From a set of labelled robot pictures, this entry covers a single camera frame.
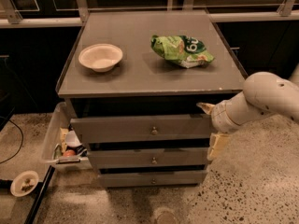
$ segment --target speckled floor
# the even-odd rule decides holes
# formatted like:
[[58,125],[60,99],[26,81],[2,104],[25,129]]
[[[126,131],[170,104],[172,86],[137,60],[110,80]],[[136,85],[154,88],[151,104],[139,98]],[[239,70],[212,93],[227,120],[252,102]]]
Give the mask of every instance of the speckled floor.
[[[35,170],[51,114],[17,115],[20,153],[0,164],[0,179]],[[18,131],[0,132],[0,161],[18,147]],[[56,172],[35,223],[299,223],[299,125],[281,117],[251,122],[234,133],[197,187],[102,189],[92,170]],[[23,223],[34,195],[0,193],[0,223]]]

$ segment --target white round object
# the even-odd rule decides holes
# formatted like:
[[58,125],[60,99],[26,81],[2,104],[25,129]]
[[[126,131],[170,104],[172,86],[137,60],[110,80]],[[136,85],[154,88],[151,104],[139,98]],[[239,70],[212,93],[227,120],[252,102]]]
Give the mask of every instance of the white round object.
[[16,197],[22,197],[32,192],[38,184],[38,174],[35,171],[25,171],[18,175],[10,186],[10,192]]
[[122,51],[111,44],[97,44],[84,49],[78,56],[79,62],[95,72],[111,70],[122,59]]
[[65,136],[65,142],[69,147],[79,147],[81,145],[74,131],[67,133]]

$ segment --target green chip bag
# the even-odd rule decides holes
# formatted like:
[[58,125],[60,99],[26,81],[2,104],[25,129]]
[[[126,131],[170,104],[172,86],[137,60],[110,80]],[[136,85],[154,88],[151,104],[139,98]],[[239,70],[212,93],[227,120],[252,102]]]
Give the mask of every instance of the green chip bag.
[[151,48],[167,61],[185,68],[206,66],[214,60],[203,42],[186,35],[153,35]]

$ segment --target dresser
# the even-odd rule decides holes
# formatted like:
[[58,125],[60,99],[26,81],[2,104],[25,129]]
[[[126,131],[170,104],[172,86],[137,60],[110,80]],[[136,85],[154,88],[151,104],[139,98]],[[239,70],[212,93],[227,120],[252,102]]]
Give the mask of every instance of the dresser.
[[[181,68],[151,50],[153,35],[196,37],[215,60],[205,68]],[[106,73],[78,62],[83,49],[98,43],[123,52]],[[196,104],[216,104],[240,92],[241,68],[203,10],[96,12],[57,92],[102,187],[196,185],[206,177],[215,132]]]

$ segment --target drawer front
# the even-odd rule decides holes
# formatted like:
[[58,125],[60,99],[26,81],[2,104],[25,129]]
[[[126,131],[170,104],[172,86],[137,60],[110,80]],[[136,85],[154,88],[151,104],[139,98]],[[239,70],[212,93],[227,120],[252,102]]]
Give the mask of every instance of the drawer front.
[[89,153],[94,169],[207,164],[207,147],[135,149]]
[[207,138],[215,132],[208,115],[71,119],[82,143]]
[[206,170],[202,170],[174,173],[99,175],[99,183],[106,188],[200,184],[204,182],[206,174]]

